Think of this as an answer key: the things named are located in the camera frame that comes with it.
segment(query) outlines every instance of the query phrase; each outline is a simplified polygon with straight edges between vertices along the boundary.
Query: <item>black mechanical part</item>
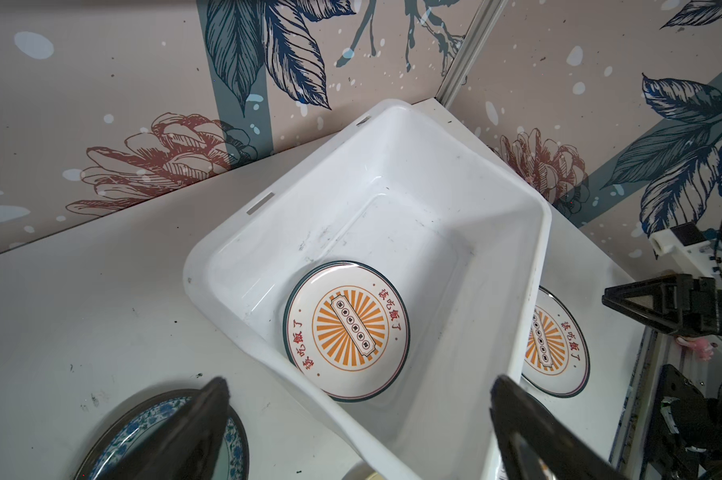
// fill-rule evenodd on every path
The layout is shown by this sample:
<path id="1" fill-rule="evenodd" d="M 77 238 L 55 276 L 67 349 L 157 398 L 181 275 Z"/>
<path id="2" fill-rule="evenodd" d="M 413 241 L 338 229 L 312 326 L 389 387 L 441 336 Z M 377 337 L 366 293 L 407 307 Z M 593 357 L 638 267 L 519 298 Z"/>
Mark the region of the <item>black mechanical part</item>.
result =
<path id="1" fill-rule="evenodd" d="M 601 302 L 667 335 L 722 335 L 722 290 L 713 278 L 673 274 L 612 286 Z"/>
<path id="2" fill-rule="evenodd" d="M 567 480 L 625 480 L 507 376 L 495 380 L 489 411 L 510 480 L 544 480 L 545 468 Z"/>
<path id="3" fill-rule="evenodd" d="M 662 367 L 644 444 L 644 462 L 651 464 L 663 479 L 697 478 L 700 454 L 687 450 L 686 447 L 691 445 L 685 443 L 678 433 L 671 431 L 662 408 L 670 402 L 672 411 L 677 402 L 698 402 L 704 399 L 700 390 L 681 375 L 676 367 L 670 364 Z"/>
<path id="4" fill-rule="evenodd" d="M 209 480 L 227 425 L 227 382 L 212 379 L 102 480 Z"/>

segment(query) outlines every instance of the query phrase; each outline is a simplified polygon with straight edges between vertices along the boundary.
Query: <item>white plate with orange sunburst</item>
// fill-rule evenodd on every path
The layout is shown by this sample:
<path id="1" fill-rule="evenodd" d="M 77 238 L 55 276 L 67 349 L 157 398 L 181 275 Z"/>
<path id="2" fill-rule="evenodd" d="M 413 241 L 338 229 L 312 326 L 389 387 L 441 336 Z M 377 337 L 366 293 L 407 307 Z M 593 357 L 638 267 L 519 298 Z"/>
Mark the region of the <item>white plate with orange sunburst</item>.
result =
<path id="1" fill-rule="evenodd" d="M 541 286 L 524 360 L 524 378 L 548 395 L 575 396 L 590 378 L 590 355 L 580 327 L 566 306 Z"/>
<path id="2" fill-rule="evenodd" d="M 385 276 L 357 262 L 311 270 L 283 315 L 289 360 L 330 397 L 361 402 L 388 388 L 409 350 L 409 319 Z"/>

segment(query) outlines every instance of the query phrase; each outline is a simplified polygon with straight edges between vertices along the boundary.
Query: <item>white plastic basin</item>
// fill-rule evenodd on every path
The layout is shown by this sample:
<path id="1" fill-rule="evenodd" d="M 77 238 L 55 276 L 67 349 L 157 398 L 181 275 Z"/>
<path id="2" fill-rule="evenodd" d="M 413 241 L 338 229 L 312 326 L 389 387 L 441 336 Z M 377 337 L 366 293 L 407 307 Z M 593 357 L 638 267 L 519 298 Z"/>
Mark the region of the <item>white plastic basin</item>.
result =
<path id="1" fill-rule="evenodd" d="M 523 180 L 388 100 L 199 242 L 183 284 L 384 477 L 483 478 L 498 461 L 489 390 L 520 379 L 549 227 Z M 409 312 L 404 370 L 365 402 L 335 402 L 284 351 L 291 290 L 331 260 L 377 269 Z"/>

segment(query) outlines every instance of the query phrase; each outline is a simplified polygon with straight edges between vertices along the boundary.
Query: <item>blue and white plate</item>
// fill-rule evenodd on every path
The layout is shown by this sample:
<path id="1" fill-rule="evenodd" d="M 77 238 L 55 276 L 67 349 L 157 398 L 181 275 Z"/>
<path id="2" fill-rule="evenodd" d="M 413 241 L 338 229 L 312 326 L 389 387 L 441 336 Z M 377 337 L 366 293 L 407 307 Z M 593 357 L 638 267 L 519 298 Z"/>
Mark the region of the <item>blue and white plate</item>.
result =
<path id="1" fill-rule="evenodd" d="M 87 454 L 76 478 L 96 480 L 124 458 L 190 400 L 198 390 L 182 389 L 162 393 L 136 406 L 111 426 Z M 241 419 L 229 406 L 213 480 L 246 480 L 249 473 L 249 446 Z"/>

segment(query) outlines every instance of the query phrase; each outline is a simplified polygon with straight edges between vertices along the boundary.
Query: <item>teal stripe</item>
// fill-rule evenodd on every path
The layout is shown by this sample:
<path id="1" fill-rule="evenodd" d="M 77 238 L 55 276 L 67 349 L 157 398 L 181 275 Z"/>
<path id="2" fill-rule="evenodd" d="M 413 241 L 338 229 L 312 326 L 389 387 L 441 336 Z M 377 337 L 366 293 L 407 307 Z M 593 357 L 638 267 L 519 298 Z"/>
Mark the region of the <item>teal stripe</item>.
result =
<path id="1" fill-rule="evenodd" d="M 646 74 L 651 78 L 651 72 L 646 72 Z M 641 78 L 636 78 L 636 85 L 641 85 L 641 81 Z M 717 77 L 715 77 L 709 83 L 709 85 L 722 91 L 722 72 Z M 642 136 L 642 138 L 646 137 L 649 134 L 653 134 L 657 130 L 673 127 L 673 125 L 678 124 L 681 124 L 681 122 L 662 119 L 659 123 L 654 125 L 652 129 L 648 130 Z M 614 206 L 617 206 L 622 200 L 625 200 L 631 194 L 634 194 L 635 192 L 641 190 L 649 184 L 648 181 L 641 181 L 632 182 L 629 184 L 622 184 L 619 187 L 604 187 L 606 185 L 606 182 L 609 181 L 612 173 L 614 172 L 616 160 L 625 152 L 625 150 L 627 150 L 627 147 L 625 147 L 625 149 L 620 151 L 620 153 L 616 154 L 614 157 L 608 160 L 605 164 L 601 165 L 595 172 L 588 174 L 588 187 L 590 189 L 590 197 L 587 199 L 587 202 L 582 205 L 582 208 L 579 212 L 577 212 L 577 214 L 573 214 L 569 217 L 569 221 L 572 224 L 576 225 L 577 227 L 586 225 L 588 222 L 595 220 L 598 216 L 606 213 Z"/>
<path id="2" fill-rule="evenodd" d="M 208 0 L 197 0 L 196 5 L 198 7 L 198 19 L 201 23 L 201 37 L 204 38 L 203 31 L 207 27 Z M 214 103 L 217 104 L 219 119 L 235 128 L 240 128 L 247 132 L 249 135 L 249 144 L 257 149 L 257 158 L 259 160 L 269 157 L 273 152 L 273 131 L 270 127 L 270 108 L 268 107 L 267 98 L 267 71 L 265 67 L 260 68 L 260 72 L 257 73 L 257 80 L 252 85 L 250 92 L 251 98 L 253 100 L 257 99 L 258 101 L 246 102 L 245 111 L 242 112 L 238 100 L 236 96 L 233 95 L 231 89 L 214 73 L 214 65 L 209 56 L 209 52 L 206 51 L 206 45 L 204 45 L 203 50 L 206 52 L 207 68 L 209 76 L 211 77 Z"/>

